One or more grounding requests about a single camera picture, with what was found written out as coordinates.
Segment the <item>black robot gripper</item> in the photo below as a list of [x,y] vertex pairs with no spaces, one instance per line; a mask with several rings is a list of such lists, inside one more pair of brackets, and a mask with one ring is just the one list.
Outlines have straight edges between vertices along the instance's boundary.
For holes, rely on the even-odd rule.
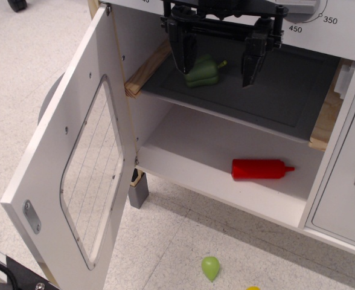
[[245,41],[244,88],[254,84],[269,50],[283,42],[287,8],[270,1],[163,1],[162,27],[176,68],[188,74],[197,57],[195,34]]

